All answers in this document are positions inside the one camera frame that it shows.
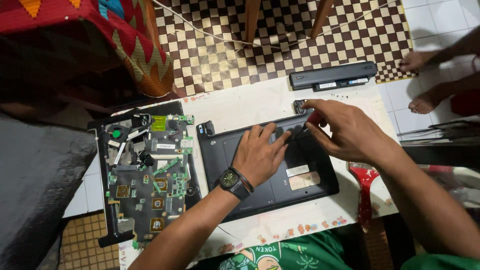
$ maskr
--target yellow sticker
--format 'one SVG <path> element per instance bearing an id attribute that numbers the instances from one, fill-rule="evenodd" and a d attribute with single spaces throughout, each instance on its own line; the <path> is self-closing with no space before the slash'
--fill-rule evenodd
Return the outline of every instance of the yellow sticker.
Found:
<path id="1" fill-rule="evenodd" d="M 290 182 L 290 188 L 292 190 L 297 190 L 311 185 L 320 184 L 320 176 L 318 175 L 318 172 L 307 172 L 290 177 L 288 182 Z"/>

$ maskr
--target black watch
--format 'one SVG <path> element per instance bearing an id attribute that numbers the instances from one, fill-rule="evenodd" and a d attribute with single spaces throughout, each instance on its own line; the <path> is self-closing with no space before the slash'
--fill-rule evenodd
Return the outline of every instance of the black watch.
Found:
<path id="1" fill-rule="evenodd" d="M 250 196 L 250 193 L 241 179 L 246 180 L 236 169 L 230 167 L 220 176 L 218 181 L 223 190 L 230 191 L 233 195 L 237 196 L 238 199 L 243 201 Z"/>

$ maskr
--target bare foot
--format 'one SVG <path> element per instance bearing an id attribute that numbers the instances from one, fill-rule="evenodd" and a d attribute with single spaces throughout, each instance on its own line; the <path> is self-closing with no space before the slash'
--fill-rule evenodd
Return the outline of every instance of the bare foot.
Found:
<path id="1" fill-rule="evenodd" d="M 448 97 L 442 94 L 444 87 L 446 87 L 444 84 L 434 86 L 429 91 L 414 98 L 408 105 L 408 108 L 411 109 L 413 113 L 427 114 L 431 112 L 442 100 Z"/>
<path id="2" fill-rule="evenodd" d="M 408 53 L 400 62 L 401 71 L 411 71 L 422 67 L 430 58 L 435 56 L 439 51 L 412 51 Z"/>

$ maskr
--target white cable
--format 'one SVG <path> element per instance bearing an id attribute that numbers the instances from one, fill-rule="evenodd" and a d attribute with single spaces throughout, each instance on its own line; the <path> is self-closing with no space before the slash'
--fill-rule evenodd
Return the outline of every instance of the white cable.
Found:
<path id="1" fill-rule="evenodd" d="M 395 1 L 397 1 L 397 0 L 389 0 L 389 1 L 387 1 L 387 3 L 385 3 L 385 4 L 383 4 L 383 5 L 379 6 L 379 7 L 377 7 L 377 8 L 374 9 L 374 10 L 371 10 L 371 11 L 365 13 L 364 15 L 362 15 L 362 16 L 360 16 L 360 17 L 358 17 L 358 18 L 355 18 L 355 19 L 354 19 L 353 21 L 351 21 L 351 22 L 342 23 L 342 24 L 340 24 L 340 25 L 338 25 L 338 26 L 335 26 L 334 28 L 331 28 L 331 29 L 328 30 L 328 31 L 319 33 L 319 34 L 317 35 L 317 37 L 320 36 L 320 35 L 324 35 L 324 34 L 326 34 L 326 33 L 330 33 L 330 32 L 332 32 L 333 30 L 335 30 L 335 29 L 337 29 L 337 28 L 340 28 L 340 27 L 342 27 L 342 26 L 344 26 L 344 25 L 348 25 L 348 24 L 350 24 L 350 23 L 352 23 L 352 22 L 356 22 L 357 20 L 359 20 L 359 19 L 365 17 L 366 15 L 374 12 L 375 10 L 380 9 L 380 8 L 386 6 L 386 5 L 390 4 L 390 3 L 393 3 L 393 2 L 395 2 Z M 246 45 L 255 45 L 255 46 L 259 46 L 259 47 L 270 46 L 270 47 L 275 48 L 275 49 L 282 49 L 281 47 L 275 47 L 275 46 L 272 46 L 272 45 L 261 45 L 261 44 L 256 44 L 256 43 L 244 42 L 244 41 L 240 41 L 240 40 L 224 39 L 224 38 L 221 38 L 221 37 L 214 36 L 214 35 L 212 35 L 212 34 L 210 34 L 210 33 L 204 32 L 204 31 L 198 29 L 197 27 L 193 26 L 193 24 L 192 24 L 191 22 L 187 21 L 187 20 L 186 20 L 185 18 L 183 18 L 180 14 L 176 13 L 176 12 L 173 11 L 171 8 L 165 6 L 164 4 L 158 2 L 157 0 L 152 0 L 152 2 L 155 3 L 155 4 L 157 4 L 157 5 L 160 6 L 160 7 L 163 7 L 164 9 L 170 11 L 170 12 L 173 13 L 174 15 L 177 15 L 180 19 L 182 19 L 184 22 L 186 22 L 188 25 L 190 25 L 193 29 L 195 29 L 195 30 L 197 30 L 198 32 L 203 33 L 203 34 L 205 34 L 205 35 L 207 35 L 207 36 L 211 36 L 211 37 L 214 37 L 214 38 L 216 38 L 216 39 L 223 40 L 223 41 L 225 41 L 225 42 L 238 42 L 238 43 L 242 43 L 242 44 L 246 44 Z M 292 45 L 300 44 L 300 43 L 302 43 L 302 42 L 307 41 L 307 39 L 310 39 L 310 37 L 307 37 L 307 38 L 304 39 L 304 40 L 301 40 L 301 41 L 298 41 L 298 42 L 289 44 L 288 46 L 290 47 L 290 46 L 292 46 Z"/>

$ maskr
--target checkered mat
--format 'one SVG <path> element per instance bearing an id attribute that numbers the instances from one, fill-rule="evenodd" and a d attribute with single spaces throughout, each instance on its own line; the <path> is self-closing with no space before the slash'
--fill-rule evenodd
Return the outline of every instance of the checkered mat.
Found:
<path id="1" fill-rule="evenodd" d="M 262 1 L 254 42 L 281 49 L 243 49 L 240 43 L 206 36 L 171 12 L 156 9 L 160 43 L 174 59 L 175 85 L 194 95 L 360 60 L 377 64 L 377 83 L 413 76 L 396 68 L 412 49 L 400 0 L 317 39 L 289 47 L 309 36 L 318 2 Z M 323 31 L 385 3 L 387 0 L 336 0 Z M 172 10 L 207 33 L 232 40 L 245 37 L 243 0 L 172 0 Z"/>
<path id="2" fill-rule="evenodd" d="M 105 270 L 118 268 L 119 245 L 98 246 L 107 235 L 103 213 L 68 222 L 63 230 L 58 270 Z"/>

